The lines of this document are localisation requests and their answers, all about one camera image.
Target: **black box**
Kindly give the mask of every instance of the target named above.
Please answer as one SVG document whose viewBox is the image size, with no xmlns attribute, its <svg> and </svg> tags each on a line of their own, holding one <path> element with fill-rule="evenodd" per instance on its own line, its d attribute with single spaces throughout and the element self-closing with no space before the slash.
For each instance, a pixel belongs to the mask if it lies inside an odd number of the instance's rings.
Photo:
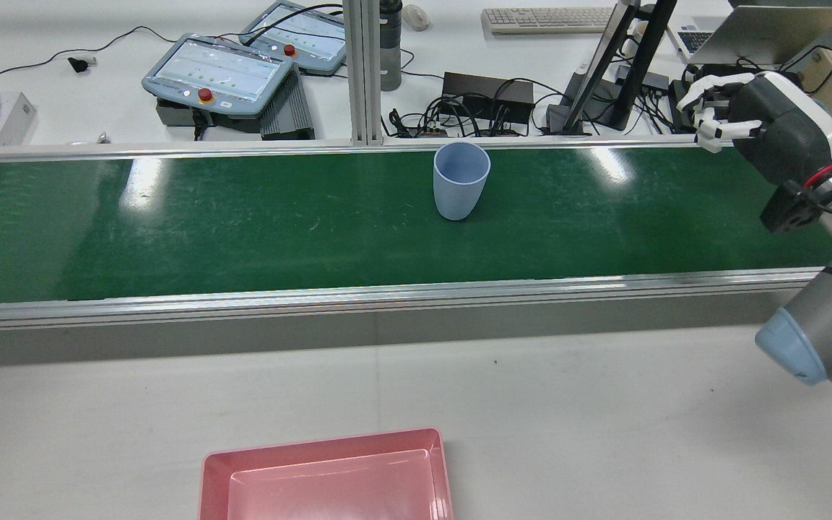
<svg viewBox="0 0 832 520">
<path fill-rule="evenodd" d="M 472 116 L 478 119 L 493 119 L 493 98 L 497 106 L 505 106 L 508 110 L 501 116 L 503 121 L 527 125 L 534 110 L 534 91 L 532 83 L 506 83 L 506 79 L 488 78 L 486 76 L 471 76 L 456 72 L 446 72 L 445 82 L 442 84 L 443 96 L 458 96 Z M 452 116 L 467 116 L 463 110 L 455 109 L 448 103 L 439 105 L 439 112 Z"/>
</svg>

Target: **blue joint cap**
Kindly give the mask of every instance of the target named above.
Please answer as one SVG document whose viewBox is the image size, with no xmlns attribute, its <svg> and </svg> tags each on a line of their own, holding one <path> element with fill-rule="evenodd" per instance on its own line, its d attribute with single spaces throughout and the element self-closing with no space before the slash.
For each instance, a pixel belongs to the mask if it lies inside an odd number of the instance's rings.
<svg viewBox="0 0 832 520">
<path fill-rule="evenodd" d="M 798 381 L 811 386 L 826 381 L 826 369 L 818 352 L 789 311 L 777 310 L 756 333 L 756 344 Z"/>
</svg>

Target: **white tabletop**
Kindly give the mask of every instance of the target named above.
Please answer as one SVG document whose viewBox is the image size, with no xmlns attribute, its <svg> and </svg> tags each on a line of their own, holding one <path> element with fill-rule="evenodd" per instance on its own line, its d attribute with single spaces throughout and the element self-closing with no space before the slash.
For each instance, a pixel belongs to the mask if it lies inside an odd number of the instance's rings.
<svg viewBox="0 0 832 520">
<path fill-rule="evenodd" d="M 463 520 L 832 519 L 832 385 L 756 329 L 4 366 L 0 518 L 195 518 L 208 452 L 434 425 Z"/>
<path fill-rule="evenodd" d="M 561 0 L 422 0 L 433 21 L 425 32 L 404 26 L 403 48 L 416 59 L 407 70 L 443 75 L 462 72 L 498 78 L 527 77 L 563 91 L 571 73 L 588 62 L 598 34 L 548 36 L 492 36 L 482 29 L 485 7 L 548 7 Z M 610 0 L 578 0 L 574 6 L 611 6 Z M 121 0 L 80 6 L 70 0 L 29 4 L 0 2 L 0 70 L 43 61 L 67 48 L 95 48 L 137 25 L 146 25 L 170 39 L 182 33 L 240 32 L 265 6 L 197 0 Z M 169 49 L 170 44 L 147 32 L 137 32 L 97 53 L 98 65 L 76 74 L 65 57 L 50 65 L 0 76 L 0 91 L 24 92 L 37 106 L 38 121 L 29 144 L 66 144 L 93 141 L 105 131 L 113 142 L 191 141 L 191 128 L 168 128 L 155 112 L 155 98 L 139 80 Z M 651 71 L 677 76 L 683 63 L 664 39 Z M 303 78 L 318 139 L 346 139 L 350 135 L 349 87 L 341 78 Z M 441 93 L 442 81 L 405 76 L 395 92 L 382 95 L 382 113 L 422 112 Z M 535 95 L 549 93 L 535 88 Z M 547 102 L 535 112 L 539 124 Z M 651 131 L 644 121 L 634 133 Z M 613 133 L 604 129 L 604 133 Z M 255 134 L 210 129 L 208 141 L 258 141 Z"/>
</svg>

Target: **pink tray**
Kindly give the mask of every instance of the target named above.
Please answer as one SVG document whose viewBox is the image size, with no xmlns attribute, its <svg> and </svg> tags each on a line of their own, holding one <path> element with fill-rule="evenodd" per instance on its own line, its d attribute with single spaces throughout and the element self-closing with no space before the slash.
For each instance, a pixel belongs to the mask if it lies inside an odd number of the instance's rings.
<svg viewBox="0 0 832 520">
<path fill-rule="evenodd" d="M 452 520 L 435 428 L 219 451 L 199 520 Z"/>
</svg>

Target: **plastic cup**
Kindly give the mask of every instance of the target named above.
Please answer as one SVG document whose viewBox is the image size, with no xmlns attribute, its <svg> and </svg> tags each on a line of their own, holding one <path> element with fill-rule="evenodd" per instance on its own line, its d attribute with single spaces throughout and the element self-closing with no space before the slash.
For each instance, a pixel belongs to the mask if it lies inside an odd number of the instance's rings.
<svg viewBox="0 0 832 520">
<path fill-rule="evenodd" d="M 490 156 L 472 142 L 449 142 L 433 158 L 433 191 L 438 213 L 448 220 L 462 220 L 480 200 Z"/>
</svg>

